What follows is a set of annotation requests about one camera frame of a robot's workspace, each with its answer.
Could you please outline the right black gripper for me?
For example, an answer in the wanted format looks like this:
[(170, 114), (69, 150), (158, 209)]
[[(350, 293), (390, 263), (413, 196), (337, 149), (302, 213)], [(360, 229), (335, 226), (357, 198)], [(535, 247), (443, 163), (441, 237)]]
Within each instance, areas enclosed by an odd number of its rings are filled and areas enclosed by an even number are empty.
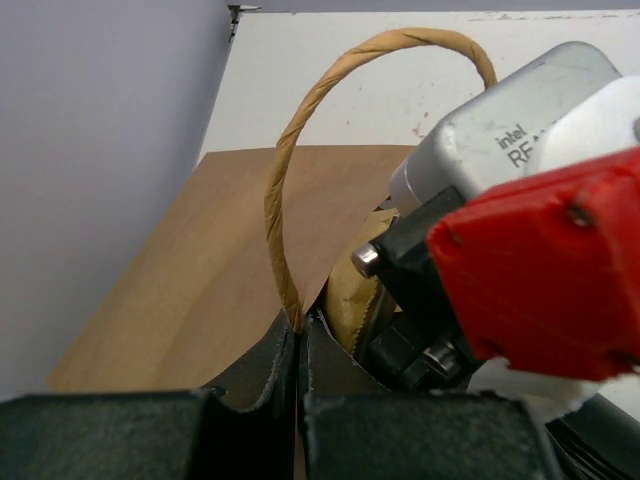
[(351, 254), (358, 273), (378, 279), (399, 308), (364, 353), (364, 366), (393, 389), (464, 389), (480, 367), (426, 243), (428, 230), (464, 203), (449, 186)]

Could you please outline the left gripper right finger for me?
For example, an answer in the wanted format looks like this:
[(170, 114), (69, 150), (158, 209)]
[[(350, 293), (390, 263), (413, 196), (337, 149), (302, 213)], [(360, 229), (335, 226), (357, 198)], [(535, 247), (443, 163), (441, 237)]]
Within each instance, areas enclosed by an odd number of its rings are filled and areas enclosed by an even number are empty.
[(310, 479), (552, 479), (544, 429), (519, 401), (394, 392), (313, 309), (300, 345), (299, 426)]

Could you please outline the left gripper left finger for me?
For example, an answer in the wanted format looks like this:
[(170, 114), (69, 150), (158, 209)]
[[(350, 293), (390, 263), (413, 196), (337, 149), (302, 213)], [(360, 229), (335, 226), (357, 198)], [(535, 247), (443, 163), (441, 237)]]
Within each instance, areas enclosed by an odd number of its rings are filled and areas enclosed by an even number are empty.
[(1, 404), (4, 479), (290, 479), (298, 341), (284, 314), (205, 385)]

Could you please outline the brown paper bag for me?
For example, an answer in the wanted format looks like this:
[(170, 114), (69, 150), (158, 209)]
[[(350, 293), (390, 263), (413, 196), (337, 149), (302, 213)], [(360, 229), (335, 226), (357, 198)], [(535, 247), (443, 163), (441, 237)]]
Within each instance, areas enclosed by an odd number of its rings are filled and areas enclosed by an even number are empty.
[(198, 387), (237, 360), (282, 308), (324, 306), (327, 279), (366, 217), (383, 207), (404, 146), (301, 147), (329, 91), (356, 68), (422, 46), (468, 58), (461, 33), (402, 28), (341, 55), (305, 95), (272, 149), (210, 153), (47, 380), (55, 393)]

